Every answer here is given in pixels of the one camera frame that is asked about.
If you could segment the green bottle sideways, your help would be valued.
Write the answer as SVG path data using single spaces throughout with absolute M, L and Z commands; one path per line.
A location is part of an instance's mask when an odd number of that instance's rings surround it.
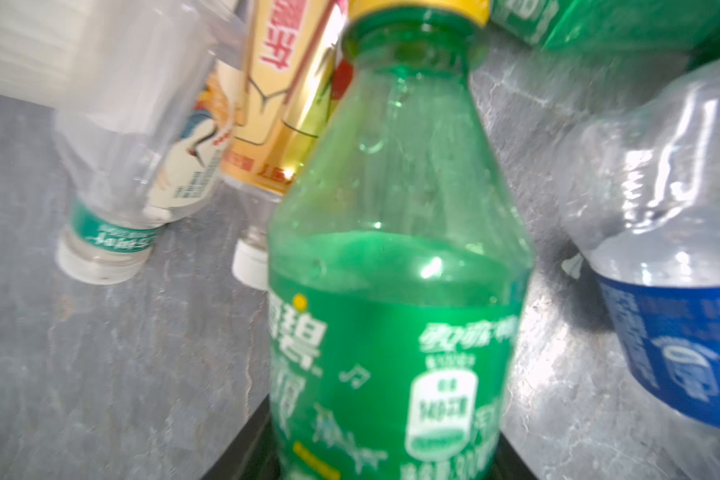
M 469 87 L 486 1 L 353 1 L 351 83 L 269 225 L 286 479 L 484 479 L 533 270 Z

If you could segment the clear pepsi label bottle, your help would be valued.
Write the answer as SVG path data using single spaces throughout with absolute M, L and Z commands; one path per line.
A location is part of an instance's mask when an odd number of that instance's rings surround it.
M 562 225 L 662 446 L 720 479 L 720 60 L 574 127 L 555 158 Z

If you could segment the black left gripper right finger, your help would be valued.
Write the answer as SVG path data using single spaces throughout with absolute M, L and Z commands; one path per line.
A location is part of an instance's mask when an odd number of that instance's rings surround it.
M 503 433 L 494 457 L 495 480 L 537 480 L 536 475 L 522 460 Z

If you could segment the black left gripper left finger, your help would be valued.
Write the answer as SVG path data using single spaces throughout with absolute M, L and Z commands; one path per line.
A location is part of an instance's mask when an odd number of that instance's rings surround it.
M 266 397 L 201 480 L 275 479 L 276 441 Z

